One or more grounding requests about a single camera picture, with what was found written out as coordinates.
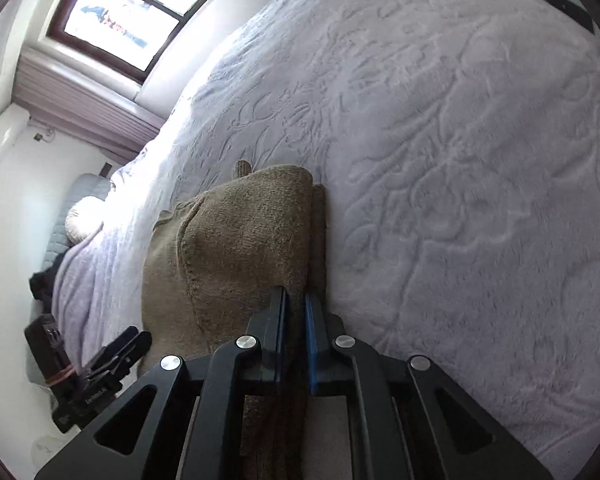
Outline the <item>striped roman blind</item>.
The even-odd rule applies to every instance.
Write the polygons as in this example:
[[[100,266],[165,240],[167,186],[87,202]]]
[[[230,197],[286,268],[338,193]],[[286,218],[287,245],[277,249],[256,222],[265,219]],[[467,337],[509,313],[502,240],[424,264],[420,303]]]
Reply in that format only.
[[[36,122],[129,162],[154,140],[164,119],[29,47],[21,50],[12,100]]]

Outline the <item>window with brown frame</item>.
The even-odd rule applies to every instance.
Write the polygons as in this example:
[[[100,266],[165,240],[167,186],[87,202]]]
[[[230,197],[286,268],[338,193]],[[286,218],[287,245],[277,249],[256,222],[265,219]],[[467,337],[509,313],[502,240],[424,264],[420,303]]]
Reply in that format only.
[[[138,84],[208,0],[60,0],[47,36]]]

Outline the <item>white pillow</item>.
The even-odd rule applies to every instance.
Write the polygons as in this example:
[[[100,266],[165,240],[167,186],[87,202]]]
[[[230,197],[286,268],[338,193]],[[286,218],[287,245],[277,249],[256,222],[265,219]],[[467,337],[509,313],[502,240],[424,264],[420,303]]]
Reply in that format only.
[[[65,218],[65,230],[73,245],[94,234],[104,221],[105,202],[95,196],[85,196],[75,203]]]

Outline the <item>brown knit sweater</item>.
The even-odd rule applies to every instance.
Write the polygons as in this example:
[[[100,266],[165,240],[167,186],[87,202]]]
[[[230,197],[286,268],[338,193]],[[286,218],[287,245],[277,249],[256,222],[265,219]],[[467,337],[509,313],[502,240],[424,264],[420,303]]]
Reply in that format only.
[[[145,258],[142,319],[152,344],[138,371],[173,354],[208,356],[245,333],[268,308],[272,289],[288,292],[283,391],[253,393],[230,462],[237,479],[299,479],[306,408],[306,328],[302,307],[324,190],[309,170],[282,165],[250,171],[163,211]]]

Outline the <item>black clothing beside bed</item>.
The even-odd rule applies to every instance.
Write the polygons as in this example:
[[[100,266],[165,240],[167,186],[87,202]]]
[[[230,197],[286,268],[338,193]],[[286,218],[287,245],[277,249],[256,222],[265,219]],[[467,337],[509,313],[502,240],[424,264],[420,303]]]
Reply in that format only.
[[[53,293],[58,266],[50,266],[29,278],[29,287],[33,298],[42,304],[42,312],[52,312]]]

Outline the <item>white embossed bed blanket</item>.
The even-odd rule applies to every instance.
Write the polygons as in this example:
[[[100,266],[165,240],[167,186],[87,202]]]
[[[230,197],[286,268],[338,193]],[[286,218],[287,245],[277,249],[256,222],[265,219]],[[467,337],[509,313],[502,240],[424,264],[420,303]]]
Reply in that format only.
[[[140,322],[160,212],[239,159],[327,191],[327,305],[437,362],[557,479],[600,444],[600,38],[542,0],[272,0],[112,176],[54,313],[73,363]]]

